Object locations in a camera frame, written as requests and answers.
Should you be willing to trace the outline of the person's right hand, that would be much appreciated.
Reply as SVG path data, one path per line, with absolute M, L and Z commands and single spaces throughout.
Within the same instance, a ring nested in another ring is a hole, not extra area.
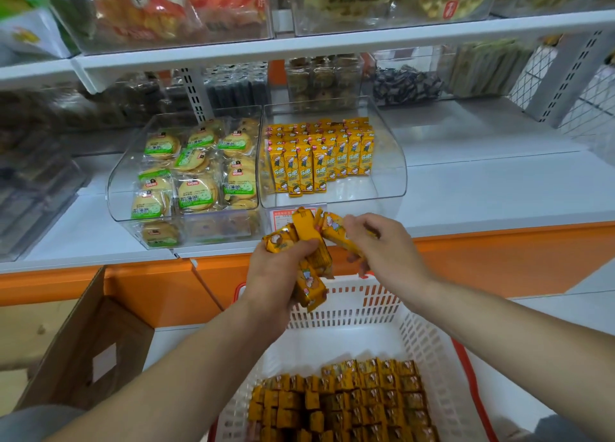
M 380 243 L 371 272 L 388 291 L 395 294 L 413 312 L 422 312 L 430 289 L 439 283 L 416 249 L 404 226 L 382 216 Z

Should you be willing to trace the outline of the person's left hand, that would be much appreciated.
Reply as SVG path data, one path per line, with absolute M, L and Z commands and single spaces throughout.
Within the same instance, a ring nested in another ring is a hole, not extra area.
M 268 283 L 262 280 L 262 241 L 250 257 L 247 287 L 241 302 L 255 317 L 257 335 L 267 345 L 277 340 L 290 319 L 291 298 L 295 283 Z

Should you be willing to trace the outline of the yellow cartoon snack packet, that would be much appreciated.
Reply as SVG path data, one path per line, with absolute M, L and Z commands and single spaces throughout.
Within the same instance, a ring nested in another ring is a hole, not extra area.
M 314 213 L 309 208 L 300 206 L 292 214 L 292 220 L 301 241 L 318 241 L 316 250 L 307 256 L 307 261 L 319 276 L 334 278 L 333 259 L 328 251 L 325 240 L 317 229 Z
M 279 253 L 299 242 L 299 236 L 293 223 L 289 223 L 273 233 L 263 237 L 265 249 L 270 253 Z
M 293 299 L 308 313 L 313 312 L 327 300 L 325 283 L 306 259 L 299 262 Z
M 360 251 L 358 245 L 348 238 L 341 216 L 318 208 L 314 215 L 314 220 L 315 229 L 323 239 L 342 247 L 358 258 L 364 258 L 364 254 Z

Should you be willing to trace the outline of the person's left forearm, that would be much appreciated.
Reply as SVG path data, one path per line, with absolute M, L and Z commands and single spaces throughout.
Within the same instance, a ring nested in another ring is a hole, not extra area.
M 44 442 L 199 442 L 289 316 L 287 304 L 246 293 Z

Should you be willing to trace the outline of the red and white price label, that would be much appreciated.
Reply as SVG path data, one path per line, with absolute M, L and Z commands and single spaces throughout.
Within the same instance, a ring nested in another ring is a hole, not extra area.
M 293 213 L 295 213 L 299 208 L 310 209 L 312 214 L 315 214 L 318 206 L 291 206 L 286 208 L 269 209 L 267 213 L 271 225 L 271 231 L 274 232 L 289 223 L 293 223 Z

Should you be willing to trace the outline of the rows of standing yellow packs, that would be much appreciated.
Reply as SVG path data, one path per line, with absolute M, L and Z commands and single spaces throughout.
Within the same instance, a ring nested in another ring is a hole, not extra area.
M 368 117 L 265 127 L 263 188 L 291 198 L 327 192 L 334 181 L 371 176 L 375 130 Z

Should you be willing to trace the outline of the clear tubs of cookies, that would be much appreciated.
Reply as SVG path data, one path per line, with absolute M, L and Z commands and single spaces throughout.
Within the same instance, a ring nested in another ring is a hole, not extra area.
M 295 113 L 353 109 L 360 95 L 360 54 L 296 57 L 284 62 L 290 109 Z

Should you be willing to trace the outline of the pile of yellow packs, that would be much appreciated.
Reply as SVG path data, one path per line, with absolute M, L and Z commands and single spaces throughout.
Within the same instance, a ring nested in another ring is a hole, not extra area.
M 440 442 L 414 360 L 369 358 L 278 374 L 251 391 L 246 442 Z

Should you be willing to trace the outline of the row of dark packets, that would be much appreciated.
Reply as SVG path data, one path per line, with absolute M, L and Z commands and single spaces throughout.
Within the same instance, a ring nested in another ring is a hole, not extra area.
M 225 64 L 202 69 L 205 92 L 214 110 L 272 103 L 267 62 Z

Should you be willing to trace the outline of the white perforated shelf upright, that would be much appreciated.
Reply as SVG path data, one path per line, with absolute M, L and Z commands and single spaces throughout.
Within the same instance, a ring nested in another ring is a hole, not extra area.
M 180 73 L 196 120 L 202 123 L 215 118 L 201 69 L 198 67 L 182 67 Z

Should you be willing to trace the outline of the clear bin with green packs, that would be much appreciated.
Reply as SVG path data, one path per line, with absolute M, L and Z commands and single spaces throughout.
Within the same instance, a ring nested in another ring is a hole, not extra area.
M 442 79 L 443 90 L 435 101 L 505 96 L 538 46 L 538 40 L 513 38 L 376 51 L 371 54 L 373 65 L 367 90 L 372 96 L 377 67 L 408 65 L 423 72 L 435 72 Z

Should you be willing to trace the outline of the brown cardboard box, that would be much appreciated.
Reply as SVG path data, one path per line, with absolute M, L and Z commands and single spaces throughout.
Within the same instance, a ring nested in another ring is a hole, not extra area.
M 138 376 L 154 328 L 104 293 L 101 267 L 55 335 L 15 410 L 89 410 Z

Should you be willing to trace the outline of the wide white perforated upright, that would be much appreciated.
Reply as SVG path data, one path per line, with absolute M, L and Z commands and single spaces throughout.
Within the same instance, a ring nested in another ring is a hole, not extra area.
M 559 127 L 613 48 L 615 27 L 563 35 L 556 58 L 525 113 L 534 121 L 552 128 Z

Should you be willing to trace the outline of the clear bin with orange bags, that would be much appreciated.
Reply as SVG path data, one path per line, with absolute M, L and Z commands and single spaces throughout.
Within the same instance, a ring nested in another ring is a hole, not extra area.
M 84 55 L 270 39 L 271 0 L 50 0 Z

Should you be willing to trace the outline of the green and white snack bags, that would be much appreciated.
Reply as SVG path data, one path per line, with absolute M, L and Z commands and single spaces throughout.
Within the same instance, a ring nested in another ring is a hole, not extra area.
M 0 67 L 69 59 L 77 53 L 49 0 L 0 0 Z

